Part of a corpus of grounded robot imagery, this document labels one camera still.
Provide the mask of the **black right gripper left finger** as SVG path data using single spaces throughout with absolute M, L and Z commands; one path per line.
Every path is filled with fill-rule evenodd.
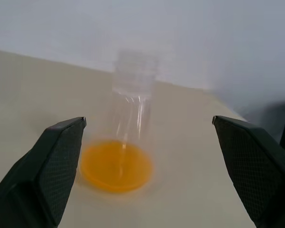
M 46 128 L 0 182 L 0 228 L 57 228 L 79 161 L 85 117 Z

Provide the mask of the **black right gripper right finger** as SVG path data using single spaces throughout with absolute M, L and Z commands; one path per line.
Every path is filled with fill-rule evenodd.
M 285 150 L 263 128 L 216 115 L 228 175 L 257 228 L 285 228 Z

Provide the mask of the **clear bottle with orange liquid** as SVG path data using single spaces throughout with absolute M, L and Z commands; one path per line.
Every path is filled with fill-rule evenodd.
M 124 193 L 150 180 L 151 103 L 158 68 L 154 53 L 118 53 L 106 113 L 81 155 L 80 174 L 93 187 Z

